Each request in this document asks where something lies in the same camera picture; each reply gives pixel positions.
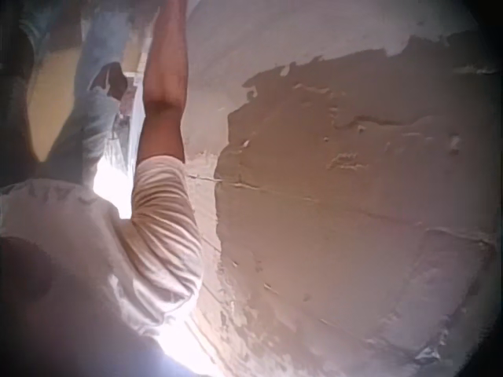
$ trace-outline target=rough wall surface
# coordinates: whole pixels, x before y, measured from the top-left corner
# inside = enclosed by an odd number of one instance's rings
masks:
[[[184,134],[228,375],[454,375],[501,304],[501,73],[449,2],[218,0]]]

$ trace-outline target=man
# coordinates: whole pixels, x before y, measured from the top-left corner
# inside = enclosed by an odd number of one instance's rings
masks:
[[[194,307],[203,272],[180,132],[186,0],[162,1],[157,17],[131,219],[120,220],[91,190],[127,86],[120,68],[127,3],[104,0],[94,14],[74,108],[42,164],[28,147],[26,88],[61,1],[23,2],[11,54],[3,54],[10,60],[0,71],[2,319],[12,333],[2,348],[38,372],[190,375],[149,340]]]

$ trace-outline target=t-shirt sleeve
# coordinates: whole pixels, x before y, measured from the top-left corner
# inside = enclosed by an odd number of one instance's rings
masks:
[[[197,300],[203,263],[182,162],[157,156],[138,165],[131,220],[120,233],[134,274],[120,300],[130,324],[146,332],[186,315]]]

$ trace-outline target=wet plaster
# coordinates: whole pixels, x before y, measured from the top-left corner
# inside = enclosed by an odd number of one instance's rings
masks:
[[[463,32],[244,83],[216,165],[188,162],[207,263],[195,318],[229,375],[455,374],[494,311],[472,314],[497,260],[493,67]]]

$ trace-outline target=blue jeans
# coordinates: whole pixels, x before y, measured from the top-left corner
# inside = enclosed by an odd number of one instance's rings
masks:
[[[36,22],[28,25],[21,22],[21,28],[31,40],[35,54],[41,44],[40,30],[51,21],[51,17],[51,12],[40,12],[36,15]],[[33,177],[92,186],[97,163],[105,151],[107,136],[119,112],[120,102],[108,94],[108,88],[91,88],[91,84],[104,66],[122,60],[129,34],[129,13],[101,11],[94,15],[75,73],[72,113],[46,161],[38,163],[36,167],[27,167],[27,164],[33,164],[30,145],[26,143],[29,140],[26,137],[29,129],[26,102],[28,84],[20,77],[0,76],[0,134],[3,135],[0,138],[0,151],[3,151],[0,152],[3,161],[0,163],[0,176],[3,176],[3,179],[0,178],[0,187]]]

